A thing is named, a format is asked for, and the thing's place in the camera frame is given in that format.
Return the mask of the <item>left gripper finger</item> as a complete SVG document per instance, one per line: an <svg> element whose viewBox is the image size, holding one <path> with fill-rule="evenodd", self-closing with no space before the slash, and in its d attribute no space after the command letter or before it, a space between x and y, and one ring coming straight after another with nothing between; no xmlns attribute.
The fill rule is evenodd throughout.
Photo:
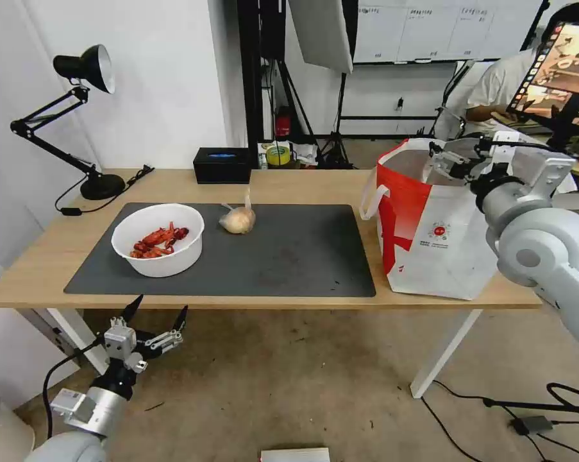
<svg viewBox="0 0 579 462"><path fill-rule="evenodd" d="M188 309L187 305L182 308L170 330L144 342L144 359L156 359L182 344L182 330L185 327Z"/></svg>
<svg viewBox="0 0 579 462"><path fill-rule="evenodd" d="M134 301L129 303L118 315L118 317L113 317L110 320L110 329L111 330L133 330L130 326L130 321L133 319L135 314L137 313L138 308L140 307L141 302L144 299L144 295L138 295Z"/></svg>

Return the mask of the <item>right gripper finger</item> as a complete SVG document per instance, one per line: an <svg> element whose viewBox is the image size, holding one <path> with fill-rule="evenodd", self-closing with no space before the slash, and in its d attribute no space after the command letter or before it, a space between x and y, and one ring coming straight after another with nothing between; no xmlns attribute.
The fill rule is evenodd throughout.
<svg viewBox="0 0 579 462"><path fill-rule="evenodd" d="M448 180L462 179L462 157L456 153L430 153L423 167L423 182L426 183L432 173Z"/></svg>
<svg viewBox="0 0 579 462"><path fill-rule="evenodd" d="M452 151L445 150L443 146L440 146L434 141L429 142L428 148L432 164L436 167L451 167L454 165L466 164L468 162L468 158Z"/></svg>

